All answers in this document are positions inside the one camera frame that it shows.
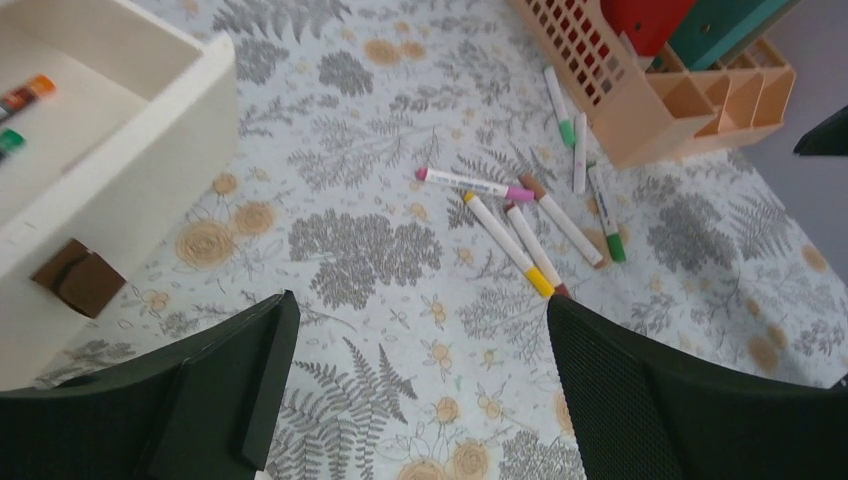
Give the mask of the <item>cream drawer unit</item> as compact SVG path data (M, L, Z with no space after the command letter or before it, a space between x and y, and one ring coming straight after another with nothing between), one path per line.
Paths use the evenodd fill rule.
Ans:
M137 270L233 159L233 40L198 40L129 1L5 1L1 88L55 91L9 121L1 165L1 386L29 385L86 324L33 274L78 240Z

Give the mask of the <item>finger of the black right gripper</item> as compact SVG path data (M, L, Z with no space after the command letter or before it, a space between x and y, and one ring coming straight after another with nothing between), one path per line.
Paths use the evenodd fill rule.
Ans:
M847 156L845 106L804 134L793 149L799 156Z

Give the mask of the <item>green clear pen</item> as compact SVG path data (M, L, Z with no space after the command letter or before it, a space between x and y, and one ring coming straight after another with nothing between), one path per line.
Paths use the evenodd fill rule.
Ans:
M25 138L12 129L5 129L0 134L0 162L14 156L26 145Z

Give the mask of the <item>light green capped marker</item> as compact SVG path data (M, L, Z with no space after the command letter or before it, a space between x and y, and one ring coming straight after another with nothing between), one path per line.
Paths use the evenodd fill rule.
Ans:
M545 66L543 69L543 75L548 88L551 104L554 109L561 139L565 146L574 147L576 145L575 132L554 67L552 65Z

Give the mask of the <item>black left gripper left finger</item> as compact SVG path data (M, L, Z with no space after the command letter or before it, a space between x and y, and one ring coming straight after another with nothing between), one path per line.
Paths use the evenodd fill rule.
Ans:
M49 389L1 395L5 479L252 479L300 326L292 292Z

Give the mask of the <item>green capped white marker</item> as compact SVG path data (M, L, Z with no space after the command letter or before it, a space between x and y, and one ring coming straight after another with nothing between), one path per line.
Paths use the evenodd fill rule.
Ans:
M601 169L595 161L587 162L587 175L594 192L595 201L599 208L602 229L605 234L610 257L616 263L625 262L626 252L618 229L615 210L610 203L610 196L607 191Z

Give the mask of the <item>orange clear pen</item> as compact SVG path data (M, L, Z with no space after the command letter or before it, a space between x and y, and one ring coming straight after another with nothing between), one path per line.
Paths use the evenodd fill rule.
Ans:
M1 122L5 123L55 91L55 83L41 74L7 91L1 96Z

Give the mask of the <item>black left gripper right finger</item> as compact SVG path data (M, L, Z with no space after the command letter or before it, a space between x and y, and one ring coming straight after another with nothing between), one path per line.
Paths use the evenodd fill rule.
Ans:
M591 479L843 479L847 391L738 372L563 296L555 363Z

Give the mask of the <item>red file folder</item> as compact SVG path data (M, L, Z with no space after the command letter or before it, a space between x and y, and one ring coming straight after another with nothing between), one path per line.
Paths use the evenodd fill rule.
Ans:
M639 56L656 56L695 3L695 0L601 0L601 9L614 32L625 34Z

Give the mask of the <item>teal file folder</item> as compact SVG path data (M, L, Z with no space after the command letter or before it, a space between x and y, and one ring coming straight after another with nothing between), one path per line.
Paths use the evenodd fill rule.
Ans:
M690 71L707 70L791 1L696 1L668 44Z

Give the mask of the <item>brown capped white marker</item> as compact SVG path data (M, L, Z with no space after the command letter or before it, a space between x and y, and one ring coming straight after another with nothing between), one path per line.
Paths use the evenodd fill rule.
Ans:
M583 258L595 269L600 269L606 260L595 245L582 233L565 211L548 194L543 185L530 173L519 177L521 184L533 192L539 206L548 214L564 235L581 253Z

